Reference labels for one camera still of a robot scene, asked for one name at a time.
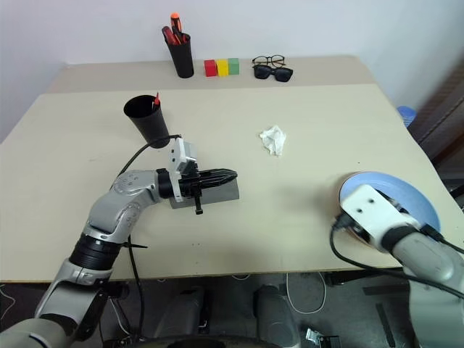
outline black cup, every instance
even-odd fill
[[[136,96],[125,103],[124,113],[138,128],[147,143],[169,136],[161,104],[154,105],[154,96]],[[161,149],[169,144],[169,139],[155,142],[152,147]]]
[[[175,71],[179,78],[191,78],[194,75],[194,62],[191,59],[190,36],[185,34],[187,42],[167,47],[173,58]]]

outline eyeglasses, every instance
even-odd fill
[[[259,56],[252,60],[254,64],[254,76],[261,80],[264,80],[269,77],[269,75],[274,75],[275,79],[279,82],[287,82],[290,80],[293,75],[293,70],[286,67],[285,57],[280,55],[275,55],[271,57]],[[268,64],[271,63],[275,68],[269,67]]]

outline toy block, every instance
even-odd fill
[[[239,74],[239,58],[229,58],[229,75],[238,75]]]
[[[216,69],[216,62],[213,59],[204,61],[204,74],[208,77],[216,76],[218,70]]]
[[[229,65],[226,59],[216,59],[217,76],[229,75]]]

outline white tissue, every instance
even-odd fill
[[[281,156],[283,150],[283,143],[287,135],[278,127],[274,125],[271,129],[265,130],[260,134],[264,147],[269,150],[270,154]]]

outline green block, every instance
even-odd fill
[[[239,68],[239,58],[229,58],[229,75],[238,75],[240,68]]]

